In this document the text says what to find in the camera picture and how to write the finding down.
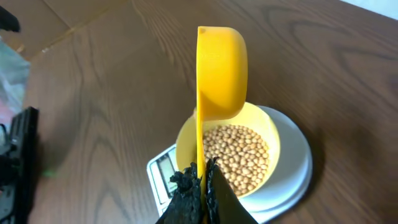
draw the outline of bowl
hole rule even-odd
[[[245,103],[242,110],[233,118],[216,121],[205,121],[203,123],[203,132],[213,129],[218,125],[241,125],[252,129],[257,132],[261,138],[267,143],[269,154],[269,164],[267,172],[264,175],[262,182],[245,194],[240,195],[238,198],[243,198],[254,193],[260,189],[275,171],[276,165],[279,160],[280,142],[278,130],[274,122],[266,112],[258,106],[251,103]],[[176,160],[178,169],[183,171],[184,168],[190,167],[191,162],[197,162],[197,140],[196,140],[196,122],[194,117],[190,117],[182,126],[176,143]]]

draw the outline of kitchen scale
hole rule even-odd
[[[279,162],[259,190],[239,201],[258,223],[264,223],[291,208],[303,196],[312,176],[312,155],[305,136],[290,118],[272,108],[259,107],[278,129]],[[176,170],[175,144],[148,162],[147,173],[159,216],[166,211],[177,188],[169,181]]]

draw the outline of digital scale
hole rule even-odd
[[[290,118],[272,108],[259,107],[278,129],[279,162],[259,190],[239,201],[258,223],[264,223],[291,208],[303,196],[312,176],[312,155],[304,134]],[[159,216],[166,211],[177,188],[169,181],[177,170],[175,144],[148,162],[147,173]]]

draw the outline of wooden table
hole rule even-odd
[[[334,0],[123,1],[32,60],[43,170],[31,223],[154,223],[147,162],[195,106],[197,26],[240,31],[247,101],[312,148],[307,196],[282,223],[397,218],[398,22]]]

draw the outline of yellow spoon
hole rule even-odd
[[[248,86],[248,55],[241,34],[229,27],[199,27],[197,42],[197,165],[204,207],[206,164],[203,122],[230,119],[242,109]]]

